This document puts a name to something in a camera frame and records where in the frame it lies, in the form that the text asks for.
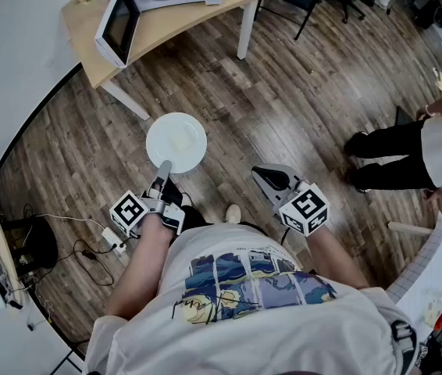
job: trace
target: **round plate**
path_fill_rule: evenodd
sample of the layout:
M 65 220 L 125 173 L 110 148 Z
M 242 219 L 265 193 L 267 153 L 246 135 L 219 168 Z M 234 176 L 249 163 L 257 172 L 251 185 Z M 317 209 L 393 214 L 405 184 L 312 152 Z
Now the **round plate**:
M 173 164 L 172 173 L 187 172 L 198 165 L 207 149 L 202 125 L 182 112 L 165 114 L 156 120 L 146 135 L 146 152 L 159 168 L 165 160 Z

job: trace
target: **black shoe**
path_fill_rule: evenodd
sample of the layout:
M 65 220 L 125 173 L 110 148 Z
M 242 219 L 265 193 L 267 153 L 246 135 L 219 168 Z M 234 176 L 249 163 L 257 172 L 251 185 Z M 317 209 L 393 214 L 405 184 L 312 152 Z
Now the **black shoe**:
M 356 170 L 348 170 L 346 172 L 346 181 L 355 188 L 355 190 L 358 193 L 362 193 L 362 195 L 365 195 L 366 193 L 369 193 L 372 189 L 360 189 L 359 187 L 356 187 L 355 184 L 353 184 L 353 182 L 351 181 L 351 175 L 353 175 L 353 173 L 355 173 Z
M 355 155 L 355 145 L 358 143 L 358 139 L 361 139 L 364 136 L 367 136 L 366 132 L 357 132 L 354 134 L 349 141 L 344 145 L 344 153 L 346 155 Z

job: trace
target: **power strip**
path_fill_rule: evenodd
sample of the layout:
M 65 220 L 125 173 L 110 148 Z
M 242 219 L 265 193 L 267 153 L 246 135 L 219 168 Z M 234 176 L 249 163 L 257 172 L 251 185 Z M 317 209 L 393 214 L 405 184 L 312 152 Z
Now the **power strip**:
M 105 240 L 109 243 L 110 247 L 113 245 L 117 245 L 115 247 L 115 250 L 118 251 L 120 254 L 124 253 L 126 251 L 126 244 L 120 240 L 120 238 L 116 235 L 116 233 L 111 230 L 109 227 L 106 227 L 105 230 L 102 233 Z

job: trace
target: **open microwave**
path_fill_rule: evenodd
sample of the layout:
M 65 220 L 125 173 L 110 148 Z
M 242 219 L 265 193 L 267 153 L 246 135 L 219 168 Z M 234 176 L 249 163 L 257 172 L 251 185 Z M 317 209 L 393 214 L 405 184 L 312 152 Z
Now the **open microwave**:
M 111 64 L 125 68 L 141 13 L 191 2 L 211 5 L 221 4 L 223 0 L 110 0 L 94 37 L 96 47 Z

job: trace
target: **black pants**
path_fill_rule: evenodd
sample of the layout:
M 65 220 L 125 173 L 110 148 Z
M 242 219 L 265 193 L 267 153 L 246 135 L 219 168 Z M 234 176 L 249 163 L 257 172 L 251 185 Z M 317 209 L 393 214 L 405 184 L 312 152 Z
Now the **black pants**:
M 356 170 L 350 181 L 359 189 L 435 190 L 422 160 L 421 130 L 424 121 L 397 125 L 375 130 L 369 135 L 358 135 L 352 139 L 354 155 L 363 159 L 408 155 L 404 159 L 381 166 L 369 164 Z
M 181 209 L 184 211 L 184 222 L 182 230 L 183 232 L 188 229 L 207 227 L 208 225 L 212 225 L 211 223 L 205 222 L 204 216 L 197 209 L 190 207 L 189 205 L 184 205 L 183 207 L 181 207 Z M 252 223 L 240 222 L 240 225 L 247 225 L 248 227 L 253 227 L 254 229 L 264 234 L 265 236 L 268 236 L 268 234 L 263 229 Z

